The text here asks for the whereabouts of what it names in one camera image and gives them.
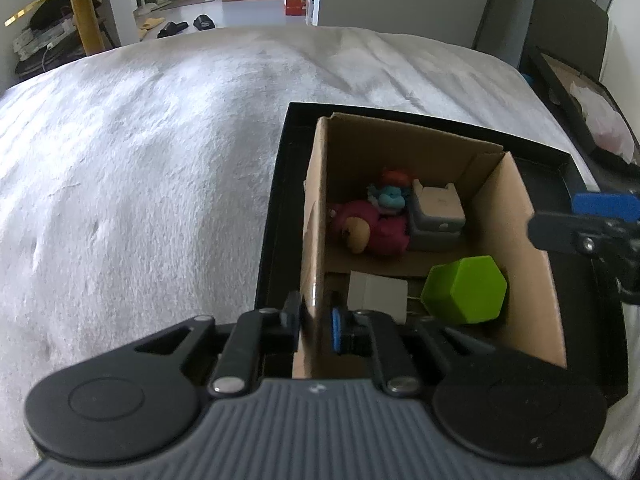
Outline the gold-edged side table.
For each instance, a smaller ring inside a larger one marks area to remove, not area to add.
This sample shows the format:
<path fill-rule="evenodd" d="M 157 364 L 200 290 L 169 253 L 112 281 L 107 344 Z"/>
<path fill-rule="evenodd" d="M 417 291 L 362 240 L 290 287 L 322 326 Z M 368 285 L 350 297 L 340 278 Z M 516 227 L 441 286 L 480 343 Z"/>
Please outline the gold-edged side table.
<path fill-rule="evenodd" d="M 20 59 L 17 77 L 26 79 L 84 55 L 105 50 L 111 40 L 96 8 L 98 0 L 35 0 L 4 21 L 10 27 L 27 16 L 13 40 Z"/>

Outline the grey bunny cube toy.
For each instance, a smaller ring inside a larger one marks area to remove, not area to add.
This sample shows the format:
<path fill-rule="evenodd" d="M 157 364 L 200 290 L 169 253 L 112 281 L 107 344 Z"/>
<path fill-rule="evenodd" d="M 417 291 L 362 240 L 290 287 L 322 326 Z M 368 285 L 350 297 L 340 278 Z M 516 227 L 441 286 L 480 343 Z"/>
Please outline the grey bunny cube toy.
<path fill-rule="evenodd" d="M 457 246 L 465 214 L 453 183 L 442 188 L 414 179 L 408 211 L 411 250 L 449 252 Z"/>

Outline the white bed blanket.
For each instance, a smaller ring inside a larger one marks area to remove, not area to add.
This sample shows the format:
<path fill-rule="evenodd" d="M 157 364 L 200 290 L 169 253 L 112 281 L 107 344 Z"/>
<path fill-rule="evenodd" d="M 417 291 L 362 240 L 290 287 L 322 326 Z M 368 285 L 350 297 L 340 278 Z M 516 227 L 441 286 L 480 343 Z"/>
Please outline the white bed blanket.
<path fill-rule="evenodd" d="M 629 390 L 442 324 L 397 329 L 418 394 L 360 377 L 210 393 L 256 304 L 288 107 L 390 110 L 570 154 L 525 77 L 358 28 L 223 28 L 83 58 L 1 98 L 1 474 L 12 479 L 634 479 Z"/>

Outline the red blue beer-mug figurine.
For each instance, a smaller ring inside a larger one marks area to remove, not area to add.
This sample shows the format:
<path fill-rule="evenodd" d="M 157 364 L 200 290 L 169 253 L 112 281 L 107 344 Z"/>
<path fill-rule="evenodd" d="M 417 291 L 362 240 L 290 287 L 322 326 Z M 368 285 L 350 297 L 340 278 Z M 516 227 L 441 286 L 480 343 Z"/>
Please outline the red blue beer-mug figurine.
<path fill-rule="evenodd" d="M 368 201 L 380 214 L 398 214 L 407 205 L 411 185 L 410 174 L 384 168 L 378 184 L 368 187 Z"/>

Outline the black slipper left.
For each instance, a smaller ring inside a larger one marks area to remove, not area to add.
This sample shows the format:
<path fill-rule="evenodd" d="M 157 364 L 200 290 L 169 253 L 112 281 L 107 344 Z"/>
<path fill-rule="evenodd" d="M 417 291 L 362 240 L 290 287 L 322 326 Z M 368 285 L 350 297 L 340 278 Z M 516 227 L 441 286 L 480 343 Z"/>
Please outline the black slipper left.
<path fill-rule="evenodd" d="M 180 34 L 180 32 L 184 32 L 189 28 L 189 24 L 187 22 L 173 22 L 169 21 L 165 24 L 165 26 L 157 33 L 158 39 L 163 39 L 167 37 L 172 37 Z"/>

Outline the pink cartoon figurine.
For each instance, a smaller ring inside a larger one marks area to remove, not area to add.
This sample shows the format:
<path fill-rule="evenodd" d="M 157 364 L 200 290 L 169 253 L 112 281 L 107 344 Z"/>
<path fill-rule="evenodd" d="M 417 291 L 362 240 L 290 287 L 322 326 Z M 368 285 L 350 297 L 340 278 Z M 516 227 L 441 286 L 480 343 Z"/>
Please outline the pink cartoon figurine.
<path fill-rule="evenodd" d="M 366 200 L 329 204 L 328 215 L 330 240 L 354 255 L 395 258 L 409 246 L 406 217 L 381 214 Z"/>

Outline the white plastic bag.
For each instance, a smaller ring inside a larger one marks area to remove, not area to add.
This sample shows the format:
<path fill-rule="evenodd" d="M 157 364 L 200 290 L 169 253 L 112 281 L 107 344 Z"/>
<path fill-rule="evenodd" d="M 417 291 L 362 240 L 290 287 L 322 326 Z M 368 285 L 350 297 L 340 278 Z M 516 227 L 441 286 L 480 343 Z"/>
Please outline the white plastic bag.
<path fill-rule="evenodd" d="M 597 147 L 631 162 L 634 139 L 620 112 L 599 93 L 574 82 L 570 84 L 570 95 L 578 102 Z"/>

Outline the white charger cube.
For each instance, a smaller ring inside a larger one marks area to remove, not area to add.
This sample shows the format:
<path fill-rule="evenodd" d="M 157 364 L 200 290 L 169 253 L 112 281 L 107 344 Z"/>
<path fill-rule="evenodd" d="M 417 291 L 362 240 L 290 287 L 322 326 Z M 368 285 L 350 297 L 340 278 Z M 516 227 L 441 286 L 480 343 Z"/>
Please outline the white charger cube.
<path fill-rule="evenodd" d="M 347 307 L 351 311 L 386 313 L 398 324 L 407 319 L 408 282 L 398 278 L 352 271 L 349 275 Z"/>

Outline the brown cardboard box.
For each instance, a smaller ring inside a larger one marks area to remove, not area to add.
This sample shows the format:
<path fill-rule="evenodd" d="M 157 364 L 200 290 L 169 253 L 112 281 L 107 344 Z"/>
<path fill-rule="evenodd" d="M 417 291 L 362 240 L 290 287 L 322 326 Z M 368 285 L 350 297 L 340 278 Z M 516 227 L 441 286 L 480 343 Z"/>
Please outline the brown cardboard box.
<path fill-rule="evenodd" d="M 407 328 L 416 295 L 442 324 L 487 324 L 499 346 L 564 365 L 549 257 L 527 235 L 533 213 L 499 144 L 384 119 L 319 119 L 305 180 L 306 313 L 295 374 L 366 370 L 362 359 L 332 351 L 332 297 Z"/>

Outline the black tray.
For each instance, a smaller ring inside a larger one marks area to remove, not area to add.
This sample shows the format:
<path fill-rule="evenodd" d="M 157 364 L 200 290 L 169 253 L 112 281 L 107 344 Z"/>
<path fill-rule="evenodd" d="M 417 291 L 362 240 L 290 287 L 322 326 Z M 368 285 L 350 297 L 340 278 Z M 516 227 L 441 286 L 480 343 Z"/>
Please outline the black tray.
<path fill-rule="evenodd" d="M 376 278 L 372 310 L 408 320 L 406 293 L 437 321 L 591 380 L 608 403 L 629 390 L 612 273 L 538 248 L 534 215 L 566 214 L 585 189 L 570 154 L 447 119 L 329 104 L 288 107 L 272 180 L 256 304 L 303 297 L 305 370 L 343 377 L 331 295 Z"/>

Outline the black slipper right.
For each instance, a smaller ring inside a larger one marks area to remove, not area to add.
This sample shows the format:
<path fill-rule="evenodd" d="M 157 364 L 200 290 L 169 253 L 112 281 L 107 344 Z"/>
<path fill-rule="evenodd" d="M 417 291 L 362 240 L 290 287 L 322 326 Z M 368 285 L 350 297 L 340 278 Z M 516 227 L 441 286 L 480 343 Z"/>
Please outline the black slipper right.
<path fill-rule="evenodd" d="M 197 30 L 211 30 L 216 27 L 216 24 L 208 15 L 200 14 L 193 21 L 193 26 Z"/>

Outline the black slipper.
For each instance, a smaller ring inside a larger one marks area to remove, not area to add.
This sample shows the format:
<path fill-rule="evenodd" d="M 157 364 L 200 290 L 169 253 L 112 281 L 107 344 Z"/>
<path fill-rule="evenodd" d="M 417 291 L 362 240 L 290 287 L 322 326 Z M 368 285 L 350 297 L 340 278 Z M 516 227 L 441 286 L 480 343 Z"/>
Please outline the black slipper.
<path fill-rule="evenodd" d="M 163 39 L 167 37 L 172 37 L 180 34 L 180 32 L 184 32 L 189 28 L 189 24 L 187 22 L 173 22 L 169 21 L 165 24 L 165 26 L 157 33 L 158 39 Z"/>
<path fill-rule="evenodd" d="M 197 30 L 211 30 L 216 27 L 216 24 L 208 15 L 200 14 L 193 21 L 193 26 Z"/>

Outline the green hexagonal box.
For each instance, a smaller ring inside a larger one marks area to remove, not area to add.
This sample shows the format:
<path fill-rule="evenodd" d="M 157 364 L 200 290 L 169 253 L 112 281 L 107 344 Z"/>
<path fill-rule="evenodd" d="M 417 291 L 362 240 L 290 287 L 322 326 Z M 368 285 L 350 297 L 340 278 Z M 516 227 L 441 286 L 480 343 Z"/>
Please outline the green hexagonal box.
<path fill-rule="evenodd" d="M 436 320 L 448 325 L 485 323 L 498 318 L 508 282 L 491 256 L 433 266 L 420 300 Z"/>

